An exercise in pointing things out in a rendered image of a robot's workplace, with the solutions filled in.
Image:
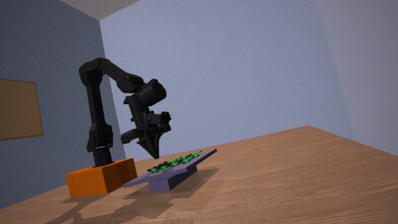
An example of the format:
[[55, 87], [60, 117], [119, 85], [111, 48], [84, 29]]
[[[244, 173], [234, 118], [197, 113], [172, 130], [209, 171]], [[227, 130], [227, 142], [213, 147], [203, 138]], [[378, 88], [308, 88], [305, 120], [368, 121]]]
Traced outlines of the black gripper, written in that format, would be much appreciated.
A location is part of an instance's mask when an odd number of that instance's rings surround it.
[[162, 134], [171, 131], [170, 125], [155, 125], [144, 126], [144, 113], [150, 109], [143, 109], [132, 114], [131, 122], [135, 122], [136, 129], [129, 130], [121, 135], [122, 144], [127, 144], [135, 138], [139, 138], [136, 142], [140, 144], [154, 159], [159, 158], [159, 140]]

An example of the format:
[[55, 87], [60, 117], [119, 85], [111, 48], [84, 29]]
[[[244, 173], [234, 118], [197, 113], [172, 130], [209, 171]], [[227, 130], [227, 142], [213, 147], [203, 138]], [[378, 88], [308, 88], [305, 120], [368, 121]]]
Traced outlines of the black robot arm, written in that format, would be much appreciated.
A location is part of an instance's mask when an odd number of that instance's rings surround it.
[[[112, 126], [105, 121], [101, 102], [100, 84], [103, 75], [107, 74], [115, 80], [117, 87], [123, 93], [134, 93], [131, 96], [126, 96], [123, 101], [123, 104], [129, 105], [132, 114], [139, 110], [149, 109], [149, 106], [163, 100], [166, 97], [166, 90], [158, 80], [152, 79], [146, 84], [141, 77], [126, 73], [107, 58], [98, 57], [84, 63], [79, 68], [79, 74], [81, 82], [86, 86], [90, 106], [92, 125], [86, 149], [88, 152], [93, 152], [95, 160], [93, 168], [115, 163], [112, 161], [109, 151], [109, 148], [113, 146], [114, 134]], [[169, 112], [162, 111], [161, 114], [154, 114], [154, 111], [149, 113], [148, 110], [145, 110], [144, 126], [150, 126], [150, 124], [169, 125], [170, 120]], [[97, 147], [102, 148], [95, 149]]]

